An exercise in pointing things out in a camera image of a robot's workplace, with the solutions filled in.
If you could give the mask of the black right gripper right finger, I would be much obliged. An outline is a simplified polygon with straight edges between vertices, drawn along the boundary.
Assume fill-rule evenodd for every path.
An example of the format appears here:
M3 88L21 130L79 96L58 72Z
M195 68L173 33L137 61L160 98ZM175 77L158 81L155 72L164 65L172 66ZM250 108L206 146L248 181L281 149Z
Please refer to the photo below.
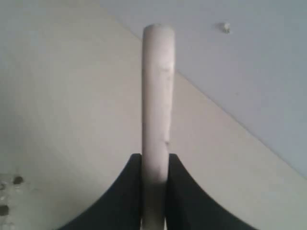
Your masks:
M211 198L176 154L169 155L165 218L168 230L254 229Z

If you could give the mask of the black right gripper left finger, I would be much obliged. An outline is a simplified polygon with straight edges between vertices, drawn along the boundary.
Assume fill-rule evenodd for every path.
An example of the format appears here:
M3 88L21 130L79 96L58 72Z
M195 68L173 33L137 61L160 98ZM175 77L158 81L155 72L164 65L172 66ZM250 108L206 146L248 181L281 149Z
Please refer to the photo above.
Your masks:
M141 162L132 154L108 190L62 230L139 230L141 227Z

